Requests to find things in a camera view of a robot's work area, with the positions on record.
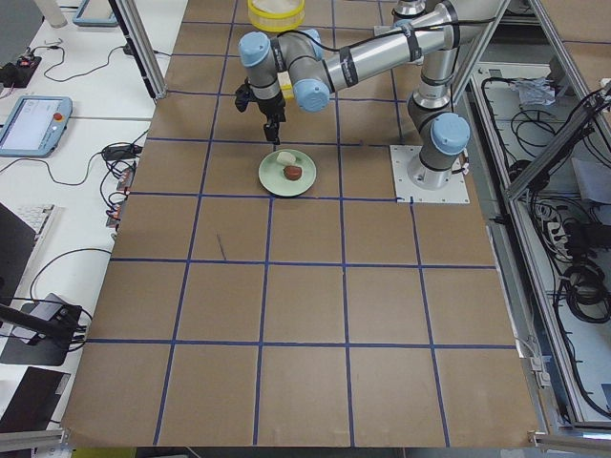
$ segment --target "black connector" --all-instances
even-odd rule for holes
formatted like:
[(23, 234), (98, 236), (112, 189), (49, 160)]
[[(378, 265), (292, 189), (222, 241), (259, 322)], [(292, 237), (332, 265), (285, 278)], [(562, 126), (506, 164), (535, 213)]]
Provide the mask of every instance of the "black connector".
[(141, 146), (127, 143), (125, 145), (107, 146), (102, 150), (102, 158), (107, 162), (135, 159), (140, 153), (142, 153)]

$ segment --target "round plate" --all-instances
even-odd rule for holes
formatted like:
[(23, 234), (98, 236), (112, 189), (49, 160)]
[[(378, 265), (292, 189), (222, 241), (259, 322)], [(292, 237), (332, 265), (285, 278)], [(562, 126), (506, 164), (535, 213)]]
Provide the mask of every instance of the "round plate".
[[(284, 165), (276, 161), (280, 151), (293, 154), (295, 165), (302, 168), (302, 176), (291, 181), (284, 176)], [(292, 198), (307, 191), (316, 179), (316, 165), (306, 154), (297, 150), (279, 150), (267, 155), (259, 166), (259, 181), (263, 187), (276, 196)]]

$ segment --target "brown food item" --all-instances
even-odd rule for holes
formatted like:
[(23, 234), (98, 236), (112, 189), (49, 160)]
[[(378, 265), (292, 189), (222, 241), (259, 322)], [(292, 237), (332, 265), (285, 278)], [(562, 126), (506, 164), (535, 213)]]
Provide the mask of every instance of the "brown food item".
[(302, 168), (296, 165), (287, 165), (284, 167), (284, 177), (291, 181), (297, 181), (302, 177)]

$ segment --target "blue-framed tablet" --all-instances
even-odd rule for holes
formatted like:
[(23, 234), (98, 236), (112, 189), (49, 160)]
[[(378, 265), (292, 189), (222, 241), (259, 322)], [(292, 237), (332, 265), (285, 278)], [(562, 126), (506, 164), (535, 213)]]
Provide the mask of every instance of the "blue-framed tablet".
[(50, 155), (72, 112), (73, 102), (68, 97), (22, 95), (0, 130), (0, 156)]
[(80, 27), (116, 27), (118, 21), (108, 0), (83, 0), (73, 22)]

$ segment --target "yellow bowl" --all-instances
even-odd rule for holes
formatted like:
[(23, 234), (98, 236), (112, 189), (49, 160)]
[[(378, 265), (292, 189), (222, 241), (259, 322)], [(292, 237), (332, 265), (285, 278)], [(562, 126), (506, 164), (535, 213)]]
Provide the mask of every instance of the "yellow bowl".
[(248, 0), (248, 19), (253, 26), (262, 31), (290, 31), (304, 22), (305, 6), (306, 0), (301, 0), (295, 10), (275, 13), (259, 10), (253, 5), (252, 0)]

